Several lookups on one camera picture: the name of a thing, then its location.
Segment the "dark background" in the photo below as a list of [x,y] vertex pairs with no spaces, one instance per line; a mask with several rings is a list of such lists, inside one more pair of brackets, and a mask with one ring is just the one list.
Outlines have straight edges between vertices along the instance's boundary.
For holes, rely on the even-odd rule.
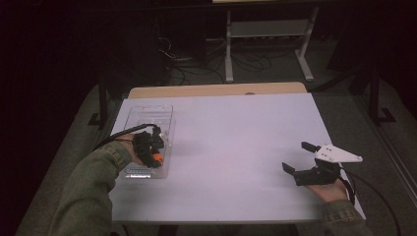
[[[80,10],[81,6],[108,9],[155,4],[110,3],[1,2],[2,235],[16,232],[81,103],[100,79],[113,99],[121,99],[132,87],[164,86],[169,61],[157,50],[159,36],[171,38],[176,48],[203,62],[205,37],[224,36],[225,13],[219,11],[161,16]],[[417,117],[415,9],[412,1],[324,7],[313,37],[339,39],[329,64],[334,70],[345,71],[377,58],[381,77],[396,88]],[[273,14],[241,12],[236,18]]]

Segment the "metal stand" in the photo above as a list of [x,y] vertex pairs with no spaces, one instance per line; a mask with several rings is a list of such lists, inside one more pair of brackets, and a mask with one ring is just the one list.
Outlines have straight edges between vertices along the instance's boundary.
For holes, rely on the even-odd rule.
[[303,71],[304,77],[306,81],[310,82],[314,79],[312,72],[310,71],[310,67],[307,64],[306,58],[304,55],[306,54],[307,46],[309,45],[310,37],[313,32],[314,24],[316,22],[316,17],[319,12],[319,8],[316,7],[313,9],[312,15],[310,16],[309,23],[306,28],[304,42],[301,45],[300,49],[295,50],[295,55],[297,56],[298,63],[300,64],[301,70]]
[[319,8],[313,8],[309,19],[286,21],[262,21],[262,22],[231,22],[231,13],[227,12],[226,27],[226,56],[224,60],[226,82],[233,82],[233,67],[230,55],[232,37],[257,37],[257,36],[304,36],[303,44],[295,50],[295,55],[301,66],[306,81],[314,79],[304,55],[309,45]]
[[104,79],[100,79],[98,81],[98,97],[100,102],[100,119],[97,120],[97,113],[92,114],[91,118],[89,119],[89,125],[98,125],[98,129],[101,130],[107,121],[107,96]]

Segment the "orange part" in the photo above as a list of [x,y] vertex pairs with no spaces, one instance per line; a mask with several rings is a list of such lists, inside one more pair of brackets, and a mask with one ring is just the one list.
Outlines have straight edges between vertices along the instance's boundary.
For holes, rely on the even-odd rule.
[[163,155],[162,155],[161,153],[155,153],[155,154],[153,155],[153,158],[154,158],[156,161],[158,161],[159,163],[162,163],[162,162],[163,162]]

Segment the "metal frame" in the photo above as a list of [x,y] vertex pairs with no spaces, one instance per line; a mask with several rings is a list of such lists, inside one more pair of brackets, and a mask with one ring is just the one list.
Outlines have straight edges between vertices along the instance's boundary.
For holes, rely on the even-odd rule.
[[[224,59],[224,69],[226,75],[226,82],[233,82],[233,65],[230,53],[231,38],[232,37],[247,37],[247,36],[283,36],[283,35],[302,35],[304,36],[303,44],[299,49],[295,50],[295,55],[303,71],[306,81],[312,81],[314,79],[309,65],[304,57],[307,46],[310,41],[310,37],[314,28],[316,17],[319,12],[319,7],[313,8],[310,19],[306,22],[300,20],[288,20],[288,21],[270,21],[270,22],[243,22],[232,23],[231,12],[227,12],[227,25],[226,25],[226,56]],[[259,24],[259,28],[256,32],[252,28],[245,25]],[[294,30],[293,27],[305,27],[304,30]]]

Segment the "floor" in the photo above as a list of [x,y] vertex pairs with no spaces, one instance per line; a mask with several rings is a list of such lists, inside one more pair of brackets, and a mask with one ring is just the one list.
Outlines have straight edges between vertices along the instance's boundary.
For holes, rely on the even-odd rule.
[[[224,84],[223,41],[208,42],[212,57],[206,63],[180,57],[171,70],[171,86]],[[339,72],[327,69],[328,60],[337,44],[335,39],[312,40],[307,54],[315,80],[306,82],[293,53],[299,42],[294,38],[249,39],[234,43],[232,48],[234,83],[302,82],[307,89],[324,84]],[[361,164],[345,167],[371,183],[392,206],[403,235],[417,232],[416,202],[410,197],[415,183],[409,176],[417,176],[417,121],[400,102],[395,90],[381,84],[381,106],[388,108],[396,119],[394,123],[376,126],[367,114],[368,92],[351,95],[348,87],[353,78],[313,94],[333,144],[364,156]],[[109,101],[110,120],[117,114],[118,101]],[[17,235],[45,235],[59,202],[63,183],[77,163],[89,153],[94,144],[108,135],[110,125],[103,130],[88,126],[93,113],[98,112],[98,94],[95,87],[84,100],[68,134],[55,155],[43,182],[34,197]],[[395,234],[394,222],[387,207],[366,185],[355,181],[358,199],[367,215],[368,226],[375,235]],[[297,225],[300,235],[321,235],[320,224]],[[113,224],[119,235],[157,235],[158,225]]]

